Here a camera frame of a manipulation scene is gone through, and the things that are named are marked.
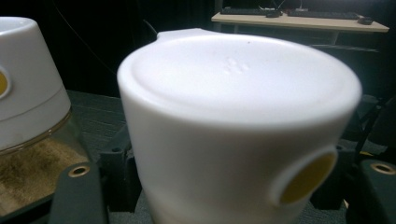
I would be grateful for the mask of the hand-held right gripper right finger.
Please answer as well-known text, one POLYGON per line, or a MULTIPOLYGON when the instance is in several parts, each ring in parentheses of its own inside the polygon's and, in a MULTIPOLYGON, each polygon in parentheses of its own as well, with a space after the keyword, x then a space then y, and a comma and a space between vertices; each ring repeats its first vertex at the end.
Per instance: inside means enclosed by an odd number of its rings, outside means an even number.
POLYGON ((310 202, 319 210, 338 210, 349 189, 349 178, 356 167, 356 143, 340 140, 336 145, 337 162, 324 183, 312 195, 310 202))

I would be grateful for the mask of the black keyboard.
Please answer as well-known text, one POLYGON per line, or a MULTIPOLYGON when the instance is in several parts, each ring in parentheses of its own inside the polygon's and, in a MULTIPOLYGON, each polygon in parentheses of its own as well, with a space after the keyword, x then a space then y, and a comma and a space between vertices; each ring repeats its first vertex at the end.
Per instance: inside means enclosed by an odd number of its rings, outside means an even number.
POLYGON ((271 10, 264 10, 260 8, 237 8, 237 7, 225 7, 220 10, 220 14, 223 15, 266 15, 271 10))
POLYGON ((320 11, 289 11, 290 17, 334 19, 334 20, 357 20, 360 16, 353 12, 320 12, 320 11))

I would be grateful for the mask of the white-legged desk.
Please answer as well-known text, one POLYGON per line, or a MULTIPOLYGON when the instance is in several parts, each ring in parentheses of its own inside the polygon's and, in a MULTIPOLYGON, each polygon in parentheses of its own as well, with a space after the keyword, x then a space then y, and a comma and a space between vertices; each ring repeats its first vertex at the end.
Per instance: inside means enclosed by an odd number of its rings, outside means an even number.
POLYGON ((282 15, 277 18, 266 18, 264 16, 255 15, 223 15, 217 13, 211 18, 211 21, 215 23, 215 29, 217 31, 221 30, 222 24, 231 24, 235 33, 237 33, 239 27, 243 25, 327 31, 331 33, 331 43, 333 45, 336 43, 341 33, 385 34, 389 31, 387 26, 376 21, 370 25, 363 25, 353 20, 299 18, 289 17, 287 15, 282 15))

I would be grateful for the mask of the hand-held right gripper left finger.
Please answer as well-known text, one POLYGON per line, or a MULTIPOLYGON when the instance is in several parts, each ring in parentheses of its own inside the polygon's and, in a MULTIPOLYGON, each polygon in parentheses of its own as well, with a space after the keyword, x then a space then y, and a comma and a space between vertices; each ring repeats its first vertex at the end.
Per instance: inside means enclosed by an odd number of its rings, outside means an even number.
POLYGON ((133 213, 142 187, 126 125, 99 149, 99 155, 109 211, 133 213))

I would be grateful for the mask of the black raised shelf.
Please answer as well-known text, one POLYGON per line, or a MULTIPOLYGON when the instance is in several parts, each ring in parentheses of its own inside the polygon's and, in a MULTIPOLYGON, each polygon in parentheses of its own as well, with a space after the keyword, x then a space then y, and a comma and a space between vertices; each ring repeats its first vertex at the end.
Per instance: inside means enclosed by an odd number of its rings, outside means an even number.
MULTIPOLYGON (((124 125, 120 99, 70 91, 74 115, 82 124, 89 152, 100 159, 103 147, 124 125)), ((319 210, 310 202, 290 224, 396 224, 396 165, 374 158, 356 164, 338 210, 319 210)))

